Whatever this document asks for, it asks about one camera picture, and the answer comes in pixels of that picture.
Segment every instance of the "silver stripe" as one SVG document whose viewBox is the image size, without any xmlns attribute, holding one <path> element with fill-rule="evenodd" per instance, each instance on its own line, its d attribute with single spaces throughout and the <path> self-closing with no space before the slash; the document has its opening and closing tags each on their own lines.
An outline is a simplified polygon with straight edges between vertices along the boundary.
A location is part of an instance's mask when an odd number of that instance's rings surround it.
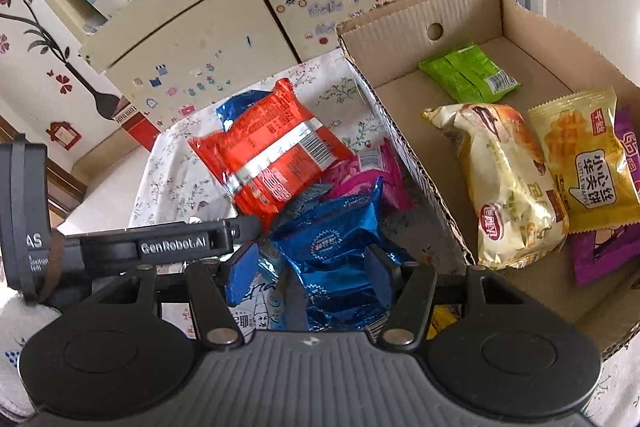
<svg viewBox="0 0 640 427">
<path fill-rule="evenodd" d="M 280 156 L 292 149 L 300 140 L 308 134 L 315 132 L 322 127 L 322 122 L 318 118 L 303 121 L 291 129 L 287 134 L 278 138 L 264 151 L 249 160 L 235 174 L 231 174 L 225 182 L 225 190 L 233 196 L 243 185 L 253 180 L 260 172 L 276 161 Z"/>
</svg>

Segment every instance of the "blue snack package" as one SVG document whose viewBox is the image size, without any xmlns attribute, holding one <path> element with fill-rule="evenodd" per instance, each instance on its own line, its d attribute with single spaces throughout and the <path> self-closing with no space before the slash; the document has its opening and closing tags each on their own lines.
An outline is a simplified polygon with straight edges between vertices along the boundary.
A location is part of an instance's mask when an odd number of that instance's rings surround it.
<svg viewBox="0 0 640 427">
<path fill-rule="evenodd" d="M 260 102 L 270 91 L 260 91 L 257 89 L 250 89 L 240 94 L 236 94 L 228 99 L 225 103 L 222 103 L 216 109 L 216 115 L 222 122 L 222 129 L 229 131 L 234 121 L 238 116 L 244 113 L 247 109 Z"/>
<path fill-rule="evenodd" d="M 284 212 L 276 217 L 273 222 L 272 229 L 277 229 L 284 225 L 287 221 L 295 219 L 305 212 L 315 208 L 322 198 L 333 185 L 316 183 L 311 185 L 302 194 L 297 195 L 284 209 Z M 268 281 L 276 282 L 282 265 L 285 262 L 280 251 L 273 245 L 271 238 L 267 237 L 258 242 L 260 257 L 258 259 L 258 272 Z"/>
<path fill-rule="evenodd" d="M 386 312 L 364 270 L 365 248 L 379 245 L 396 263 L 410 257 L 380 232 L 382 185 L 321 203 L 271 235 L 308 294 L 310 330 L 362 329 Z"/>
</svg>

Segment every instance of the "yellow snack package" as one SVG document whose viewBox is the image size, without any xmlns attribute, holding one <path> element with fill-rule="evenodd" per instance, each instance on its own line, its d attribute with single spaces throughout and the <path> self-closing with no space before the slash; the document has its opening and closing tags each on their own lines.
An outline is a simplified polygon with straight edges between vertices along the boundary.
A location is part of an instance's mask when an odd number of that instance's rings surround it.
<svg viewBox="0 0 640 427">
<path fill-rule="evenodd" d="M 546 164 L 569 213 L 570 233 L 640 221 L 625 149 L 614 133 L 616 93 L 570 94 L 529 109 Z"/>
<path fill-rule="evenodd" d="M 422 117 L 458 146 L 478 216 L 478 264 L 522 268 L 562 246 L 567 213 L 519 112 L 465 103 L 425 109 Z"/>
</svg>

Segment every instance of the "gray ribbed surface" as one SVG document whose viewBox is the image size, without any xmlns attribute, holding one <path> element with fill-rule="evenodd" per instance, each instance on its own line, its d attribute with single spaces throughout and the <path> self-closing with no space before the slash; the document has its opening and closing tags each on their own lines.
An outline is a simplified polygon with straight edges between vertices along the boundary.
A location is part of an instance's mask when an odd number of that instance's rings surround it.
<svg viewBox="0 0 640 427">
<path fill-rule="evenodd" d="M 415 359 L 377 349 L 365 333 L 275 331 L 257 331 L 251 343 L 231 353 L 210 353 L 179 394 L 135 417 L 98 423 L 42 414 L 23 425 L 509 426 L 451 403 L 431 385 Z M 545 425 L 588 427 L 592 424 L 576 414 Z"/>
</svg>

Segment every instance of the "green snack package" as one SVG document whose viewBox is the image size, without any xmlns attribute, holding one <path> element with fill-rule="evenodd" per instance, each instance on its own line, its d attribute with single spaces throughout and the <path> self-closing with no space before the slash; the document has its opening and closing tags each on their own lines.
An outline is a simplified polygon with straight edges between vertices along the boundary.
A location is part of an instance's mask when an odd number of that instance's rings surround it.
<svg viewBox="0 0 640 427">
<path fill-rule="evenodd" d="M 458 103 L 494 103 L 520 85 L 476 44 L 418 66 Z"/>
</svg>

